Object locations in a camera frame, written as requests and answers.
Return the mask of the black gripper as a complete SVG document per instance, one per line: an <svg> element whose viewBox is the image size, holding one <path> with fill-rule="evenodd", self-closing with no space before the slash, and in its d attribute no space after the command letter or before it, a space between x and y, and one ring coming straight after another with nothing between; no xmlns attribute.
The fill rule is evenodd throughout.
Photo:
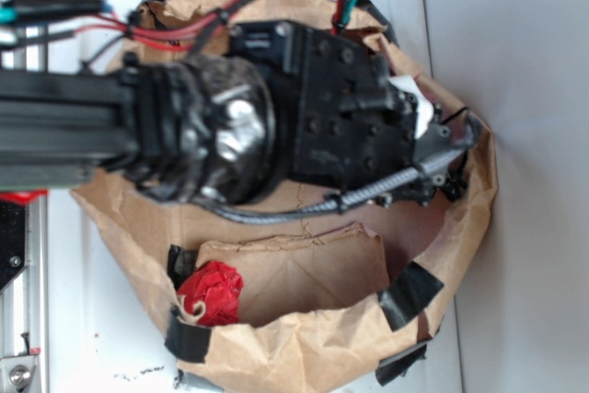
<svg viewBox="0 0 589 393"><path fill-rule="evenodd" d="M275 139L271 182L335 190L332 202L426 202L448 166L474 144L457 139L440 110L392 82L385 57L292 21L242 23L229 54L252 63L270 92Z"/></svg>

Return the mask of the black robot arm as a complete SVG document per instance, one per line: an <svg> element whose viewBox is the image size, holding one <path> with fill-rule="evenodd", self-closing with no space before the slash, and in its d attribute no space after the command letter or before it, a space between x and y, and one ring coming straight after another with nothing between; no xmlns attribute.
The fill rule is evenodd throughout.
<svg viewBox="0 0 589 393"><path fill-rule="evenodd" d="M360 44L292 21L240 24L224 55L108 75L1 74L1 196L25 204L97 169L145 197L269 225L374 202L459 197L478 141Z"/></svg>

